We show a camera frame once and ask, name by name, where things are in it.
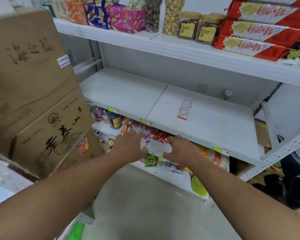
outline green snack bag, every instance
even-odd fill
[[[155,155],[147,154],[145,156],[145,167],[156,167],[158,158]]]
[[[66,240],[80,240],[83,231],[84,231],[84,223],[77,221],[72,227]]]

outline plastic jar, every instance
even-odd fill
[[[144,0],[144,25],[148,32],[159,32],[162,0]]]
[[[165,35],[176,36],[181,11],[186,0],[165,0],[166,12],[164,15],[163,33]]]
[[[182,12],[179,20],[177,37],[195,40],[202,14],[199,12]]]
[[[122,117],[120,114],[112,113],[108,111],[107,113],[109,119],[109,125],[112,129],[120,129],[122,126]]]
[[[195,41],[203,44],[213,44],[219,35],[220,26],[224,20],[219,15],[202,15]]]

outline jar with yellow label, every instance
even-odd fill
[[[202,15],[195,41],[203,44],[213,44],[219,35],[223,15]]]
[[[194,40],[201,16],[202,14],[199,12],[182,12],[177,37],[180,39]]]

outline jar of popcorn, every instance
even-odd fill
[[[165,4],[166,13],[164,16],[163,33],[165,35],[176,36],[185,0],[165,0]]]

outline person's right hand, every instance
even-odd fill
[[[173,163],[188,166],[189,160],[197,157],[202,157],[199,149],[191,143],[188,139],[180,135],[167,138],[172,146],[172,152],[164,152],[163,157],[172,161]]]

